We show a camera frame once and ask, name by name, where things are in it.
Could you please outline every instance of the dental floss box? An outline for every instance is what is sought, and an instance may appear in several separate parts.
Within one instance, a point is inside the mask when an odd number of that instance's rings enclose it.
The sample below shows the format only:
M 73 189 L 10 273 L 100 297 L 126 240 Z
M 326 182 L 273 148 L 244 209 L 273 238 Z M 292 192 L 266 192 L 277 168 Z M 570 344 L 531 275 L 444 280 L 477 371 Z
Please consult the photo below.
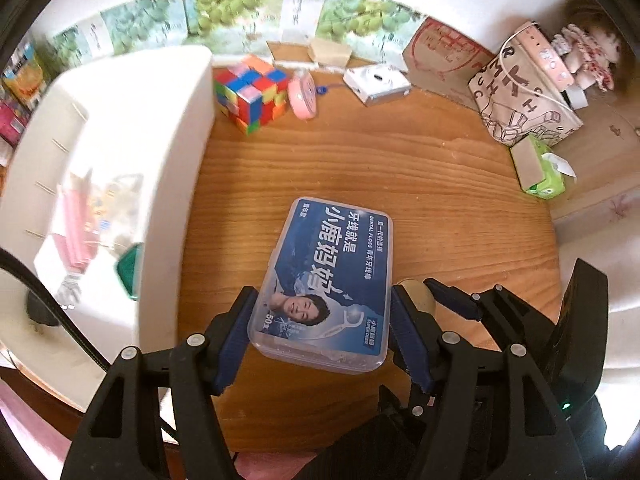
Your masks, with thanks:
M 247 325 L 265 356 L 359 374 L 385 360 L 393 222 L 385 213 L 299 198 Z

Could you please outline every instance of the blue gripper pad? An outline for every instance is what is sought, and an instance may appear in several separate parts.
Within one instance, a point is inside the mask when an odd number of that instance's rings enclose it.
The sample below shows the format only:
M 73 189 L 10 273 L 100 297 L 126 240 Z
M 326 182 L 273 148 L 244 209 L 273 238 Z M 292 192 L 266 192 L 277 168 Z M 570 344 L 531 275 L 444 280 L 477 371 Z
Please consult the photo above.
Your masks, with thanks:
M 430 392 L 434 380 L 429 369 L 429 353 L 409 313 L 402 306 L 398 293 L 393 288 L 391 289 L 390 325 L 412 382 L 420 386 L 424 393 Z
M 220 349 L 218 354 L 218 373 L 216 373 L 213 379 L 213 387 L 217 395 L 220 395 L 227 386 L 233 384 L 236 380 L 244 352 L 249 344 L 246 327 L 249 324 L 249 318 L 254 309 L 257 296 L 258 292 L 252 289 L 247 300 L 244 301 L 244 305 L 241 307 L 236 322 L 231 329 L 229 329 L 225 342 Z

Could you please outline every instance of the pink package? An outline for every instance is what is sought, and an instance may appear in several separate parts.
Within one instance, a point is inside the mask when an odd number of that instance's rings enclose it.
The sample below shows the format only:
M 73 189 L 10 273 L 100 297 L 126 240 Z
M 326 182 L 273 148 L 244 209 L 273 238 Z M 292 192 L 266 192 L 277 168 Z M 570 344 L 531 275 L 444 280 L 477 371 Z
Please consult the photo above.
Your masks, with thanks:
M 90 183 L 90 172 L 84 179 L 72 175 L 70 187 L 60 189 L 69 265 L 80 269 L 86 268 L 98 251 L 99 233 L 87 225 Z
M 17 146 L 28 121 L 27 110 L 0 85 L 0 136 Z

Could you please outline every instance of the pink tape measure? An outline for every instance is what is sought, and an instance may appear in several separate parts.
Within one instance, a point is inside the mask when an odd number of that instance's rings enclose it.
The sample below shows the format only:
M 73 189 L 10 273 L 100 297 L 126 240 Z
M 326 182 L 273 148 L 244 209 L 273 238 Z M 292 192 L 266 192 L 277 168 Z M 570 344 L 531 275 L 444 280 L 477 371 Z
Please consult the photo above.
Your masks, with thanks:
M 287 92 L 289 104 L 297 118 L 306 120 L 316 116 L 316 84 L 307 70 L 294 74 L 289 80 Z

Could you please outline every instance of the wood grain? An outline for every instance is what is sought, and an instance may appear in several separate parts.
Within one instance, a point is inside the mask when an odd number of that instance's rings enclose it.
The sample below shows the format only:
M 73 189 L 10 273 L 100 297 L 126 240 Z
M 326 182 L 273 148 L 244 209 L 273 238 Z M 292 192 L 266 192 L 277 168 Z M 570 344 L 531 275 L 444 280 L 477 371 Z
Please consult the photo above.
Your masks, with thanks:
M 318 84 L 339 81 L 316 76 Z M 300 196 L 388 213 L 395 282 L 433 276 L 467 292 L 502 283 L 556 318 L 558 252 L 548 209 L 521 192 L 508 149 L 476 113 L 417 90 L 367 108 L 347 88 L 331 88 L 318 109 L 309 122 L 289 111 L 250 137 L 216 118 L 184 248 L 180 338 L 228 310 L 243 285 L 260 287 Z M 479 324 L 441 307 L 436 317 L 490 345 Z M 409 379 L 390 355 L 375 372 L 348 376 L 249 348 L 216 409 L 232 450 L 315 449 L 373 416 L 380 384 L 406 400 Z

